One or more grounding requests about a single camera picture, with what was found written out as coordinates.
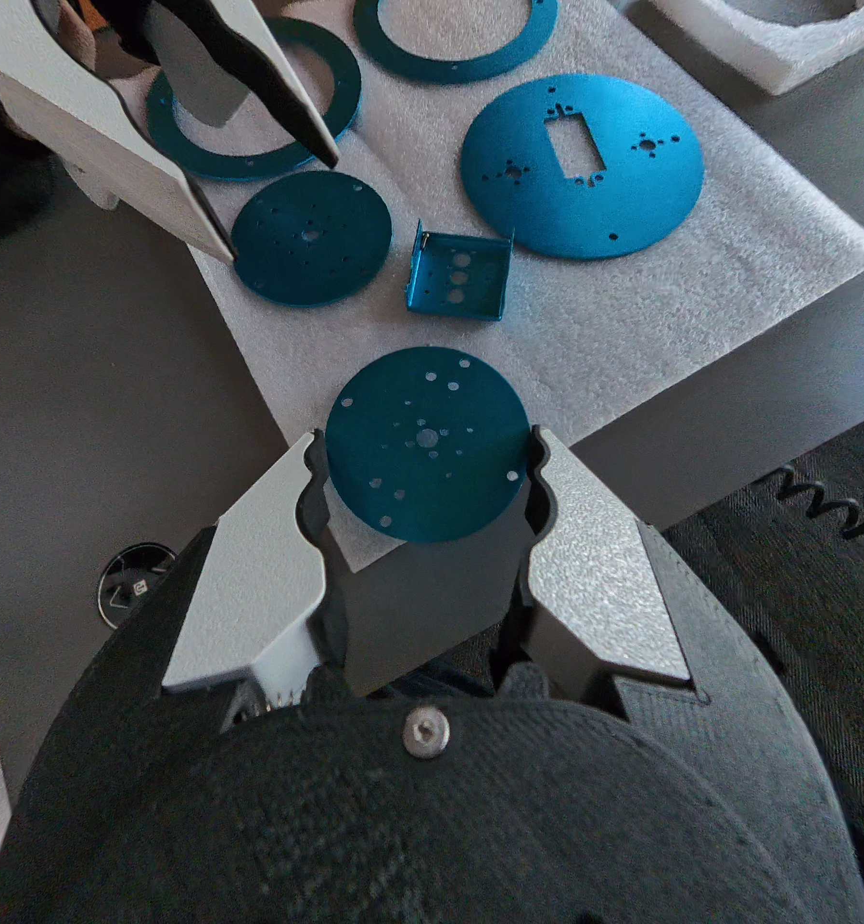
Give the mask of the blue disc with rectangular slot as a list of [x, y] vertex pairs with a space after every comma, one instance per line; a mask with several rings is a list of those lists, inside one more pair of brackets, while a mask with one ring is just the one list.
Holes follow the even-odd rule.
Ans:
[[[585, 128], [598, 168], [567, 176], [549, 127]], [[561, 259], [616, 258], [655, 245], [691, 214], [704, 179], [692, 127], [661, 96], [586, 73], [507, 90], [472, 121], [463, 188], [499, 235]]]

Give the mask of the small blue perforated disc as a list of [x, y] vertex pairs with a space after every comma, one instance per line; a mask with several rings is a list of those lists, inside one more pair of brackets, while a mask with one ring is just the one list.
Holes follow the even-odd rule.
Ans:
[[255, 193], [230, 236], [234, 269], [253, 294], [313, 308], [356, 294], [378, 274], [392, 244], [392, 216], [364, 180], [307, 171]]
[[487, 526], [526, 477], [530, 422], [482, 359], [420, 346], [386, 354], [342, 388], [325, 429], [332, 484], [368, 526], [435, 543]]

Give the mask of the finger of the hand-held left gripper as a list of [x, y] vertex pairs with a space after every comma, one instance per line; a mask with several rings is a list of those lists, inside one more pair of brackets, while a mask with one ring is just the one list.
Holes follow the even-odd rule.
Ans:
[[232, 262], [229, 235], [120, 93], [66, 52], [31, 2], [0, 2], [0, 103], [25, 133], [174, 237]]
[[213, 37], [208, 52], [230, 76], [253, 93], [285, 131], [325, 167], [340, 153], [303, 83], [253, 2], [211, 1]]

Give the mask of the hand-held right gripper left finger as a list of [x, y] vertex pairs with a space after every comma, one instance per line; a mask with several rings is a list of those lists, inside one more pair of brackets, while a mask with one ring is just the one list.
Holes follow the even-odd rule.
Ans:
[[328, 478], [324, 433], [306, 432], [219, 518], [166, 692], [235, 681], [267, 704], [300, 704], [318, 667], [344, 667], [344, 598], [320, 544]]

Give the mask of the black round desk control panel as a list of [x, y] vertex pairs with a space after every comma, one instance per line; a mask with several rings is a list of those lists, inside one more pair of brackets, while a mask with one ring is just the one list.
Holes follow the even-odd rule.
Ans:
[[175, 552], [157, 542], [130, 545], [106, 564], [96, 590], [99, 616], [116, 630], [165, 578]]

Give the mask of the blue metal U bracket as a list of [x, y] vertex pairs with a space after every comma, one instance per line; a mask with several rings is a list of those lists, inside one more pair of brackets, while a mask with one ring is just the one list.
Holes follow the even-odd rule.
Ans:
[[513, 236], [432, 232], [418, 222], [405, 287], [406, 308], [428, 316], [500, 321], [513, 244]]

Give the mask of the white foam block with hole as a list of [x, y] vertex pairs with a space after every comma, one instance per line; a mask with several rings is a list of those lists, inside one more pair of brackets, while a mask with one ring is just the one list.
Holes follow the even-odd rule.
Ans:
[[864, 1], [651, 1], [703, 50], [772, 96], [864, 51]]

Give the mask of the white foam mat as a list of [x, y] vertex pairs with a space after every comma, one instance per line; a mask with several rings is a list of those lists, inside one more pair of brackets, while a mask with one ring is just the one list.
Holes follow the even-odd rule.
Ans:
[[[435, 87], [392, 75], [356, 39], [354, 2], [256, 2], [263, 17], [328, 28], [363, 91], [340, 147], [392, 215], [379, 275], [331, 306], [286, 308], [191, 250], [288, 443], [323, 425], [334, 395], [402, 347], [468, 349], [505, 375], [530, 418], [572, 446], [864, 272], [864, 228], [806, 180], [608, 2], [559, 2], [550, 40], [509, 74]], [[404, 306], [417, 221], [495, 237], [464, 193], [460, 152], [484, 107], [555, 74], [623, 77], [673, 104], [703, 153], [700, 199], [650, 248], [606, 260], [536, 254], [515, 237], [502, 321], [418, 318]]]

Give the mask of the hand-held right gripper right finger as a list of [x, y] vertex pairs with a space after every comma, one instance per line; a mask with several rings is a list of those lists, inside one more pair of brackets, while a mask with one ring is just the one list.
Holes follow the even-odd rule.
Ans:
[[565, 699], [614, 676], [689, 687], [636, 514], [548, 428], [533, 428], [529, 460], [522, 651]]

